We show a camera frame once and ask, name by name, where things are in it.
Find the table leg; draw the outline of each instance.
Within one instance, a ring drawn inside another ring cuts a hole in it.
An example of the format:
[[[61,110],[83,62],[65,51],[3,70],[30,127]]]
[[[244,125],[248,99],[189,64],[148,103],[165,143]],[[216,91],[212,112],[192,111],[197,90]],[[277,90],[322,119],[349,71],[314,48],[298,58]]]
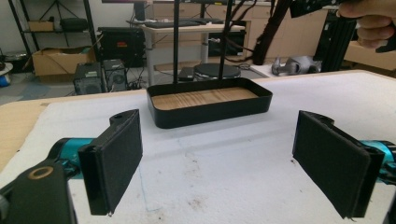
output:
[[[209,54],[209,33],[203,33],[202,45],[201,45],[201,63],[207,63],[208,54]]]
[[[152,86],[154,84],[154,62],[152,54],[152,36],[150,32],[145,31],[146,38],[146,58],[148,65],[148,85]]]

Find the wooden board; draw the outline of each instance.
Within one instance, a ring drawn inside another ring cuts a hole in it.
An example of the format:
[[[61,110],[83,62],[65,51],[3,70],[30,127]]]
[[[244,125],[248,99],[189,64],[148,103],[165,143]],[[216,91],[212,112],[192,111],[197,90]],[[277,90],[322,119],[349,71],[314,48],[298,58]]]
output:
[[[161,110],[172,110],[195,105],[209,105],[257,97],[256,94],[247,89],[232,87],[208,91],[190,91],[159,95],[153,96],[151,99],[156,108]]]

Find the metal shelving unit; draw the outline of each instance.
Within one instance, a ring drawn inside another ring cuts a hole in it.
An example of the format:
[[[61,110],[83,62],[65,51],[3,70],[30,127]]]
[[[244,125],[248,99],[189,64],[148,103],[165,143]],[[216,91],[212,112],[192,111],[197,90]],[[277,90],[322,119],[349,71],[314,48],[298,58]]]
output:
[[[28,11],[27,11],[27,9],[26,9],[26,5],[25,5],[25,3],[24,3],[24,1],[25,0],[15,0],[15,2],[16,1],[19,1],[19,3],[20,3],[20,5],[21,5],[21,10],[22,10],[22,16],[24,17],[24,20],[26,20],[26,21],[30,21],[31,19],[30,19],[30,17],[29,17],[29,14],[28,14]],[[15,3],[14,3],[14,0],[8,0],[8,2],[9,2],[9,5],[10,5],[10,7],[11,7],[11,10],[12,10],[12,14],[13,14],[13,16],[14,16],[14,19],[15,19],[15,22],[17,23],[17,26],[18,26],[18,30],[20,31],[20,34],[21,34],[21,38],[22,38],[22,42],[23,42],[23,45],[25,46],[25,48],[26,48],[26,53],[27,53],[27,55],[30,57],[31,55],[32,55],[32,50],[31,50],[31,47],[29,46],[29,44],[28,44],[28,41],[27,41],[27,35],[29,35],[30,37],[32,37],[32,39],[33,39],[33,42],[34,42],[34,45],[35,45],[35,50],[40,50],[40,47],[39,47],[39,45],[38,45],[38,42],[37,42],[37,38],[36,38],[36,36],[35,36],[35,34],[38,34],[38,33],[52,33],[52,34],[63,34],[64,35],[64,38],[65,38],[65,41],[66,41],[66,44],[67,44],[67,46],[69,45],[69,43],[68,43],[68,38],[67,38],[67,33],[82,33],[82,32],[65,32],[65,31],[63,31],[62,29],[55,29],[54,31],[47,31],[47,32],[32,32],[32,31],[30,31],[30,30],[25,30],[25,29],[23,29],[22,28],[22,21],[21,21],[21,16],[19,16],[19,14],[18,14],[18,12],[17,12],[17,9],[15,8]],[[84,31],[84,32],[88,32],[89,33],[89,35],[90,35],[90,38],[91,38],[91,42],[92,42],[92,45],[93,45],[93,49],[94,49],[94,52],[95,52],[95,56],[96,56],[96,58],[98,58],[98,49],[97,49],[97,47],[95,46],[95,43],[96,43],[96,36],[95,36],[95,31],[94,31],[94,28],[93,28],[93,22],[92,22],[92,14],[91,14],[91,8],[90,8],[90,3],[89,3],[89,0],[83,0],[83,3],[84,3],[84,9],[85,9],[85,14],[86,14],[86,19],[87,19],[87,22],[88,22],[88,30],[87,31]],[[58,11],[58,14],[59,14],[59,16],[60,16],[60,19],[62,18],[62,15],[61,15],[61,10],[60,10],[60,7],[62,7],[62,8],[64,8],[66,11],[68,11],[69,13],[71,13],[72,15],[75,15],[71,10],[69,10],[64,4],[62,4],[59,0],[54,0],[53,1],[53,3],[49,6],[49,8],[47,9],[47,11],[44,13],[44,15],[42,16],[42,17],[44,17],[46,14],[47,14],[47,12],[52,8],[52,7],[57,7],[57,11]]]

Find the wall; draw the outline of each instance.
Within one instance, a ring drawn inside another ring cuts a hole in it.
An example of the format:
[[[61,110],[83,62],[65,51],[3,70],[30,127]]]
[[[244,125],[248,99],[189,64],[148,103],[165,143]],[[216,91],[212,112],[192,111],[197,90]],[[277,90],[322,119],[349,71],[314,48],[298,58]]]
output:
[[[21,5],[19,1],[15,1],[16,9],[21,13]],[[28,8],[31,20],[39,19],[44,14],[53,0],[24,0]],[[84,5],[82,0],[61,0],[71,11],[79,17],[85,17]],[[127,27],[126,22],[133,16],[133,4],[102,4],[101,0],[90,0],[92,20],[95,30],[100,26]],[[56,16],[56,7],[46,15],[47,19],[50,15]],[[73,17],[70,13],[61,9],[63,17]],[[59,34],[38,34],[37,39],[40,48],[44,47],[66,47],[64,36]],[[88,34],[68,34],[70,46],[90,45],[90,37]],[[33,48],[32,40],[28,39],[30,46]],[[25,50],[18,31],[17,24],[11,12],[8,0],[0,1],[0,48],[4,53],[14,50]]]

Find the white desk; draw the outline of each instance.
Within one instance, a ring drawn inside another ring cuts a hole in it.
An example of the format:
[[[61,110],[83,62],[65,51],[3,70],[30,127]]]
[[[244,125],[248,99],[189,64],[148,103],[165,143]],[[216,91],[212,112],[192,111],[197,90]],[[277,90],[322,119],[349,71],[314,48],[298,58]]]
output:
[[[173,53],[169,54],[169,49],[155,49],[153,47],[153,37],[155,35],[172,35],[174,32],[173,28],[164,29],[153,29],[146,26],[141,27],[145,33],[146,38],[146,57],[148,62],[148,85],[152,86],[154,82],[154,65],[162,63],[172,63]],[[188,26],[179,27],[178,31],[180,34],[192,34],[199,33],[202,34],[202,44],[201,46],[188,46],[178,49],[178,61],[188,62],[194,60],[200,60],[202,63],[207,63],[208,55],[208,38],[210,33],[220,33],[224,28],[223,24],[207,24],[200,26]],[[244,30],[243,26],[233,26],[232,31]]]
[[[155,126],[144,91],[0,106],[0,115],[8,115],[0,117],[1,127],[10,131],[46,107],[0,174],[0,188],[43,160],[60,138],[95,137],[110,116],[139,108],[144,155],[113,217],[91,216],[83,181],[69,181],[79,223],[382,223],[394,186],[377,183],[366,218],[343,220],[291,151],[299,110],[328,116],[357,139],[395,143],[396,79],[355,71],[258,83],[274,93],[267,113],[172,130]],[[19,135],[0,134],[0,152]]]

